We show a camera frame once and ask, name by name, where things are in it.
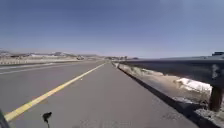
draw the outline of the road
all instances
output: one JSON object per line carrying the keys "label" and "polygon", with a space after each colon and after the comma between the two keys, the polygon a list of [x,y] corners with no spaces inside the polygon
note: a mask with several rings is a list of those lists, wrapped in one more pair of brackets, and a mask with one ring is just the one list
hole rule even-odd
{"label": "road", "polygon": [[196,128],[195,124],[111,64],[96,69],[103,63],[0,69],[0,108],[7,115],[66,85],[10,119],[10,126],[47,128],[42,114],[52,112],[51,128]]}

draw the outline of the blue sky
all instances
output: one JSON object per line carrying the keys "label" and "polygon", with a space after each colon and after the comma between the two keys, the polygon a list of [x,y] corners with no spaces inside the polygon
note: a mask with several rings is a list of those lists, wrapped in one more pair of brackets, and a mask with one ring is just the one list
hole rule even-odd
{"label": "blue sky", "polygon": [[2,0],[0,48],[138,57],[224,51],[223,0]]}

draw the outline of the yellow line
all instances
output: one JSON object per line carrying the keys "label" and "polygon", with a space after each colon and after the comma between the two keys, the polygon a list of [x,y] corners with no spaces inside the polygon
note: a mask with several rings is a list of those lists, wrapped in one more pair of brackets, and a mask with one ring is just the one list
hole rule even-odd
{"label": "yellow line", "polygon": [[104,65],[104,64],[101,64],[101,65],[97,66],[96,68],[91,69],[91,70],[89,70],[88,72],[83,73],[82,75],[80,75],[80,76],[78,76],[78,77],[76,77],[76,78],[74,78],[74,79],[72,79],[72,80],[70,80],[70,81],[68,81],[68,82],[66,82],[66,83],[64,83],[64,84],[62,84],[62,85],[60,85],[60,86],[58,86],[57,88],[54,88],[53,90],[51,90],[51,91],[49,91],[49,92],[43,94],[42,96],[40,96],[40,97],[38,97],[38,98],[36,98],[36,99],[34,99],[34,100],[32,100],[32,101],[30,101],[30,102],[24,104],[23,106],[17,108],[16,110],[14,110],[14,111],[12,111],[12,112],[6,114],[6,115],[5,115],[5,119],[6,119],[7,121],[11,121],[12,119],[16,118],[17,116],[19,116],[20,114],[24,113],[24,112],[27,111],[28,109],[32,108],[33,106],[37,105],[37,104],[40,103],[41,101],[45,100],[45,99],[48,98],[49,96],[51,96],[51,95],[53,95],[54,93],[56,93],[56,92],[62,90],[63,88],[65,88],[65,87],[67,87],[68,85],[70,85],[71,83],[77,81],[78,79],[84,77],[85,75],[91,73],[92,71],[94,71],[94,70],[100,68],[100,67],[103,66],[103,65]]}

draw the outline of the lane marking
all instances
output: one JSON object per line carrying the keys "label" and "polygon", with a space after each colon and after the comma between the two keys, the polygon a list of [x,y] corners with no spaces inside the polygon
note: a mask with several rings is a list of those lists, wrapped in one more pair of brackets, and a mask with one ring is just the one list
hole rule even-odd
{"label": "lane marking", "polygon": [[45,100],[45,99],[48,98],[49,96],[51,96],[51,95],[53,95],[54,93],[56,93],[56,92],[62,90],[62,89],[65,88],[65,87],[71,85],[71,84],[74,83],[75,81],[77,81],[77,80],[79,80],[80,78],[86,76],[87,74],[93,72],[94,70],[100,68],[100,67],[103,66],[104,64],[101,64],[101,65],[99,65],[99,66],[97,66],[97,67],[95,67],[95,68],[93,68],[93,69],[91,69],[91,70],[89,70],[89,71],[83,73],[82,75],[77,76],[77,77],[75,77],[74,79],[72,79],[72,80],[70,80],[70,81],[68,81],[68,82],[66,82],[66,83],[64,83],[64,84],[62,84],[62,85],[60,85],[60,86],[54,88],[53,90],[51,90],[51,91],[49,91],[49,92],[43,94],[42,96],[39,96],[39,97],[37,97],[36,99],[34,99],[34,100],[32,100],[32,101],[30,101],[30,102],[28,102],[28,103],[22,105],[21,107],[15,109],[14,111],[12,111],[12,112],[6,114],[6,115],[5,115],[5,119],[6,119],[7,121],[11,121],[12,119],[14,119],[14,118],[16,118],[17,116],[21,115],[22,113],[24,113],[24,112],[27,111],[28,109],[32,108],[33,106],[37,105],[37,104],[40,103],[41,101]]}
{"label": "lane marking", "polygon": [[33,70],[38,70],[38,69],[47,69],[47,68],[55,68],[55,67],[72,66],[72,65],[76,65],[76,64],[78,64],[78,63],[59,65],[59,66],[47,66],[47,67],[40,67],[40,68],[31,68],[31,69],[24,69],[24,70],[17,70],[17,71],[9,71],[9,72],[1,72],[0,75],[10,74],[10,73],[17,73],[17,72],[25,72],[25,71],[33,71]]}

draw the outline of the guardrail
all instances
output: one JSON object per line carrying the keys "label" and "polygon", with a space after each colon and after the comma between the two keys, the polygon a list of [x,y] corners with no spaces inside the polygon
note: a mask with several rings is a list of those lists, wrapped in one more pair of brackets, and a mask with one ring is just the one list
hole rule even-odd
{"label": "guardrail", "polygon": [[18,65],[18,64],[39,64],[39,63],[59,63],[59,62],[73,62],[79,61],[77,59],[0,59],[0,65]]}
{"label": "guardrail", "polygon": [[116,62],[209,83],[213,87],[209,108],[218,111],[221,107],[224,87],[222,85],[224,82],[224,60],[155,59]]}

